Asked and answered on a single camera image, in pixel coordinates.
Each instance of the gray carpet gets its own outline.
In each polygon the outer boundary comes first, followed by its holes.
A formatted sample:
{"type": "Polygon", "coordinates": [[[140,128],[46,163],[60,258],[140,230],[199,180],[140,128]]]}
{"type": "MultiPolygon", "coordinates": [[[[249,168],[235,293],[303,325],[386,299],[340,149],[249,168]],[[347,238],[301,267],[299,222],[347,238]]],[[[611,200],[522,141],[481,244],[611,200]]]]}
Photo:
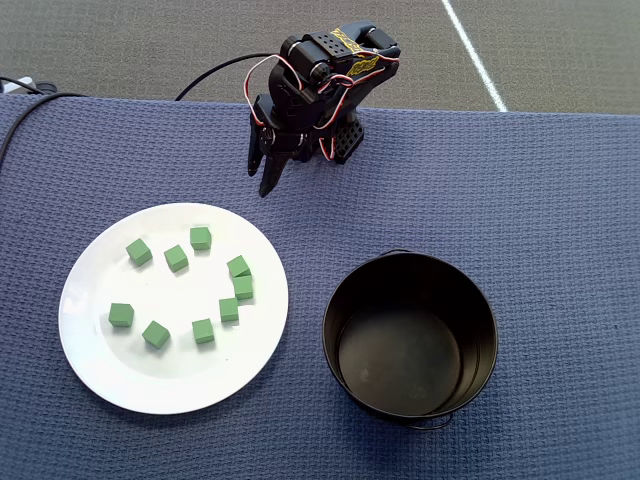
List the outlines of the gray carpet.
{"type": "MultiPolygon", "coordinates": [[[[603,3],[452,1],[510,110],[640,113],[640,2],[603,3]]],[[[403,49],[397,77],[366,105],[495,109],[439,0],[0,0],[0,70],[88,95],[171,99],[231,57],[366,17],[403,49]]],[[[250,65],[188,99],[242,101],[250,65]]]]}

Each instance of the red and white wire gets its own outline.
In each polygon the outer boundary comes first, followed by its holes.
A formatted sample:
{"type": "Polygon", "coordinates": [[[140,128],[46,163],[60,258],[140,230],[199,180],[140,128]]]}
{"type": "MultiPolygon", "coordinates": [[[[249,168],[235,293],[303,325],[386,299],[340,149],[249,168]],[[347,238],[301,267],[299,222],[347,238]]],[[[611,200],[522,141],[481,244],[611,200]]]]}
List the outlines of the red and white wire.
{"type": "Polygon", "coordinates": [[[320,150],[322,150],[322,154],[324,155],[324,158],[326,158],[327,160],[331,161],[333,160],[333,158],[336,155],[336,137],[331,137],[331,154],[327,155],[327,150],[324,146],[324,138],[319,138],[318,139],[320,143],[320,150]]]}
{"type": "Polygon", "coordinates": [[[253,110],[253,105],[251,103],[251,100],[249,100],[249,78],[251,78],[251,73],[253,73],[253,71],[259,67],[261,64],[263,64],[264,62],[266,62],[267,60],[271,59],[271,58],[277,58],[279,59],[282,63],[284,63],[287,67],[289,67],[289,69],[291,70],[291,72],[293,72],[293,76],[296,78],[296,80],[298,81],[298,89],[302,90],[302,82],[300,81],[300,77],[298,77],[298,74],[296,73],[295,69],[291,66],[291,64],[289,62],[287,62],[283,57],[281,57],[280,55],[271,55],[270,57],[267,58],[263,58],[262,60],[260,60],[258,63],[256,63],[253,67],[251,67],[251,70],[249,70],[249,72],[247,72],[247,77],[244,79],[244,98],[247,99],[247,103],[249,104],[249,108],[251,109],[251,115],[253,115],[253,119],[256,122],[256,124],[260,125],[261,127],[264,127],[264,122],[258,120],[258,117],[256,115],[256,112],[253,110]]]}
{"type": "Polygon", "coordinates": [[[375,55],[375,56],[377,56],[377,57],[379,57],[379,58],[381,58],[382,60],[385,60],[385,61],[387,61],[387,62],[394,62],[394,63],[397,63],[397,62],[399,62],[399,61],[400,61],[400,59],[399,59],[399,58],[385,57],[385,56],[383,56],[383,55],[380,55],[379,53],[376,53],[376,52],[370,52],[370,51],[368,51],[368,50],[360,50],[360,51],[358,51],[358,52],[354,52],[354,55],[362,55],[362,54],[364,54],[364,55],[375,55]]]}
{"type": "MultiPolygon", "coordinates": [[[[355,53],[356,53],[356,54],[364,53],[364,54],[366,54],[366,55],[377,55],[377,56],[378,56],[379,58],[381,58],[382,60],[386,60],[386,61],[388,61],[388,62],[399,62],[399,61],[400,61],[400,59],[399,59],[399,58],[384,57],[384,56],[382,56],[382,55],[380,55],[380,54],[378,54],[378,53],[375,53],[375,52],[368,52],[368,51],[366,51],[366,50],[361,50],[361,51],[359,51],[359,52],[355,52],[355,53]]],[[[379,70],[376,70],[375,72],[372,72],[372,73],[370,73],[370,74],[368,74],[368,75],[365,75],[364,77],[359,78],[359,79],[358,79],[358,80],[356,80],[356,81],[353,81],[353,79],[352,79],[351,77],[347,77],[346,75],[339,75],[339,74],[333,75],[333,76],[329,79],[329,81],[328,81],[327,83],[325,83],[324,85],[322,85],[322,87],[320,87],[320,89],[318,89],[318,93],[322,93],[326,88],[328,88],[328,86],[331,84],[331,81],[332,81],[334,78],[340,78],[340,79],[343,79],[342,77],[344,77],[344,78],[348,78],[348,79],[350,79],[353,83],[352,83],[351,85],[349,85],[349,86],[342,84],[342,86],[343,86],[343,87],[345,87],[345,90],[344,90],[344,93],[342,94],[342,97],[340,97],[340,101],[338,102],[338,105],[336,106],[335,110],[333,111],[333,115],[331,115],[331,118],[330,118],[330,119],[329,119],[329,120],[328,120],[324,125],[322,125],[321,127],[316,127],[316,126],[314,126],[313,128],[315,128],[316,130],[322,130],[322,129],[324,129],[324,128],[327,128],[329,125],[331,125],[331,124],[334,122],[334,120],[336,119],[336,117],[338,116],[338,113],[340,112],[340,109],[342,108],[342,104],[344,103],[344,99],[345,99],[345,97],[347,96],[347,93],[349,93],[349,90],[350,90],[351,88],[355,87],[356,85],[359,85],[359,84],[361,84],[361,83],[363,83],[363,82],[366,82],[366,81],[367,81],[367,80],[369,80],[371,77],[375,77],[376,75],[380,75],[382,72],[384,72],[384,68],[381,68],[381,69],[379,69],[379,70]]]]}
{"type": "Polygon", "coordinates": [[[329,88],[334,80],[345,80],[349,85],[345,85],[344,83],[341,82],[340,85],[342,85],[343,87],[351,87],[355,83],[353,78],[336,73],[335,75],[332,75],[331,77],[329,77],[329,80],[327,80],[326,83],[324,83],[320,88],[318,88],[318,93],[322,93],[327,88],[329,88]]]}

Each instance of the green cube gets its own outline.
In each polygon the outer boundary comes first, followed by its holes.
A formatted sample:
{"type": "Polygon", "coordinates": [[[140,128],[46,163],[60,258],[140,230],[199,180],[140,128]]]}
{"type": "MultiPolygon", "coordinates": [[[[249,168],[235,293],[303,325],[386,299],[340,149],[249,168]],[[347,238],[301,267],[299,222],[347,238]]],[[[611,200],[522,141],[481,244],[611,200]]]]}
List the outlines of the green cube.
{"type": "Polygon", "coordinates": [[[244,261],[242,255],[228,262],[227,266],[229,267],[229,272],[231,272],[232,277],[245,277],[247,275],[251,275],[249,265],[244,261]]]}
{"type": "Polygon", "coordinates": [[[191,229],[191,246],[194,250],[209,250],[211,248],[211,232],[207,227],[191,229]]]}
{"type": "Polygon", "coordinates": [[[151,250],[149,250],[149,247],[147,247],[147,244],[144,243],[141,238],[127,247],[127,253],[137,266],[148,262],[152,257],[151,250]]]}
{"type": "Polygon", "coordinates": [[[233,290],[238,300],[253,298],[253,287],[251,286],[251,275],[248,277],[236,277],[233,279],[233,290]]]}
{"type": "Polygon", "coordinates": [[[223,322],[232,322],[238,320],[238,318],[238,299],[220,299],[220,320],[223,322]]]}
{"type": "Polygon", "coordinates": [[[196,339],[196,343],[207,343],[213,341],[213,325],[211,320],[205,318],[204,320],[197,320],[191,322],[193,327],[193,336],[196,339]]]}
{"type": "Polygon", "coordinates": [[[164,342],[169,339],[169,330],[164,328],[155,320],[149,324],[147,329],[142,332],[144,339],[156,348],[162,348],[164,342]]]}
{"type": "Polygon", "coordinates": [[[164,258],[167,259],[167,264],[174,273],[189,265],[189,259],[180,245],[164,252],[164,258]]]}
{"type": "Polygon", "coordinates": [[[128,303],[112,303],[109,323],[114,327],[130,327],[133,323],[133,307],[128,303]]]}

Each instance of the pot rim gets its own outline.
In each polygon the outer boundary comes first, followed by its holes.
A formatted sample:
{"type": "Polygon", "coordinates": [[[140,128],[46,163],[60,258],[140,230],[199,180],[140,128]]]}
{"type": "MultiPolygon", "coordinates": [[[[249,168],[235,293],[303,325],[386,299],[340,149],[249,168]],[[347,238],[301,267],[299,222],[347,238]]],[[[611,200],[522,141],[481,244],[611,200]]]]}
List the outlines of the pot rim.
{"type": "Polygon", "coordinates": [[[461,408],[465,407],[466,405],[468,405],[470,402],[472,402],[478,395],[480,395],[480,393],[482,392],[482,390],[484,390],[484,387],[487,385],[487,383],[489,382],[489,379],[491,378],[491,375],[493,374],[493,371],[495,369],[496,366],[496,361],[498,359],[498,325],[496,323],[496,318],[495,315],[493,313],[493,309],[491,308],[491,304],[489,303],[489,300],[487,299],[487,296],[484,294],[484,292],[482,291],[482,289],[471,279],[469,278],[469,276],[467,276],[466,273],[464,273],[462,270],[460,270],[458,267],[456,267],[455,265],[452,265],[449,262],[446,262],[444,260],[441,260],[439,258],[436,258],[432,255],[427,255],[425,253],[419,253],[419,252],[414,252],[411,250],[407,250],[407,249],[393,249],[389,252],[383,253],[382,255],[372,258],[370,260],[367,260],[366,262],[358,265],[356,268],[354,268],[353,270],[351,270],[343,279],[342,281],[338,284],[338,286],[335,288],[335,290],[333,291],[333,293],[331,294],[331,298],[329,299],[329,302],[327,303],[327,306],[324,310],[324,316],[322,317],[322,350],[324,351],[324,358],[327,362],[327,365],[329,366],[329,370],[331,370],[332,375],[334,376],[334,378],[338,381],[338,383],[342,386],[342,388],[344,388],[344,390],[349,394],[349,396],[351,396],[351,398],[356,402],[359,403],[361,405],[366,406],[368,409],[382,415],[382,416],[387,416],[387,417],[392,417],[395,419],[399,419],[399,420],[407,420],[407,421],[411,421],[411,420],[426,420],[426,419],[433,419],[433,418],[439,418],[439,417],[444,417],[446,415],[450,415],[453,412],[460,410],[461,408]],[[495,343],[495,353],[493,355],[493,359],[491,362],[491,368],[489,369],[489,372],[486,376],[486,378],[484,379],[484,381],[482,382],[482,385],[480,385],[480,387],[478,388],[478,390],[476,391],[476,393],[474,393],[468,400],[466,400],[464,403],[456,406],[456,407],[452,407],[449,408],[448,410],[442,411],[442,412],[438,412],[438,413],[434,413],[434,414],[423,414],[423,415],[402,415],[402,414],[398,414],[398,413],[393,413],[393,412],[387,412],[386,410],[381,410],[377,407],[374,407],[372,405],[369,405],[367,402],[361,400],[360,398],[358,398],[350,389],[349,387],[344,383],[343,380],[340,379],[338,372],[336,372],[333,368],[333,366],[331,365],[331,362],[329,361],[329,354],[327,353],[327,344],[326,344],[326,322],[327,322],[327,314],[329,312],[329,307],[331,306],[331,303],[333,302],[333,298],[336,296],[336,293],[338,292],[338,290],[340,289],[340,287],[342,286],[342,284],[347,280],[347,278],[349,278],[351,275],[353,275],[357,270],[359,270],[360,268],[369,265],[370,263],[373,263],[375,261],[379,261],[382,260],[383,258],[388,258],[388,256],[394,256],[394,255],[418,255],[421,257],[426,257],[430,260],[435,260],[436,262],[440,262],[442,264],[444,264],[446,267],[450,267],[453,268],[454,270],[456,270],[458,273],[460,273],[463,277],[465,277],[467,280],[469,280],[471,282],[471,284],[478,290],[478,292],[480,293],[480,296],[483,298],[483,300],[485,301],[485,303],[487,304],[487,307],[489,308],[489,313],[491,314],[491,321],[493,323],[493,341],[495,343]]]}

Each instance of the black cable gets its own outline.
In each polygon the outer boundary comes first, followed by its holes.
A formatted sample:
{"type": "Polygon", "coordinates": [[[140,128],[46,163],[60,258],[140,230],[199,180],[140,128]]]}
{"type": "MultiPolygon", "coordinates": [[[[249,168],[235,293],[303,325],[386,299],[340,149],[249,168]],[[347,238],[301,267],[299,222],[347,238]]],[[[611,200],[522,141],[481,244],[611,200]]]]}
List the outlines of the black cable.
{"type": "Polygon", "coordinates": [[[270,57],[271,55],[274,55],[274,54],[273,53],[252,53],[250,55],[243,55],[241,57],[233,58],[233,59],[229,60],[228,62],[221,63],[220,65],[216,65],[211,70],[208,70],[208,71],[204,72],[202,75],[200,75],[198,78],[196,78],[193,82],[191,82],[189,84],[189,86],[187,88],[185,88],[182,91],[182,93],[176,97],[176,102],[182,100],[182,98],[187,93],[189,93],[189,91],[193,87],[195,87],[197,84],[199,84],[202,80],[207,78],[209,75],[212,75],[212,74],[216,73],[218,70],[220,70],[220,69],[222,69],[224,67],[228,67],[229,65],[233,65],[234,63],[241,62],[242,60],[248,60],[250,58],[259,58],[259,57],[270,57]]]}
{"type": "Polygon", "coordinates": [[[2,168],[2,162],[4,162],[4,156],[7,153],[7,150],[9,149],[9,143],[11,143],[11,138],[13,138],[13,134],[16,133],[16,130],[18,129],[20,124],[24,121],[24,119],[27,118],[35,109],[41,107],[47,102],[50,102],[51,100],[55,100],[56,98],[60,98],[60,97],[84,97],[84,95],[80,95],[79,93],[64,93],[64,92],[53,93],[51,95],[42,97],[37,102],[33,103],[24,112],[22,112],[22,114],[16,119],[16,121],[13,122],[13,125],[11,125],[11,128],[7,132],[6,137],[4,137],[4,142],[2,142],[2,147],[0,147],[0,169],[2,168]]]}
{"type": "Polygon", "coordinates": [[[31,85],[27,85],[26,83],[22,83],[20,80],[16,80],[15,78],[0,76],[0,80],[4,80],[4,81],[9,82],[9,83],[15,83],[16,85],[19,85],[22,88],[26,88],[31,93],[39,93],[40,95],[44,95],[44,92],[42,90],[38,90],[37,88],[34,88],[31,85]]]}

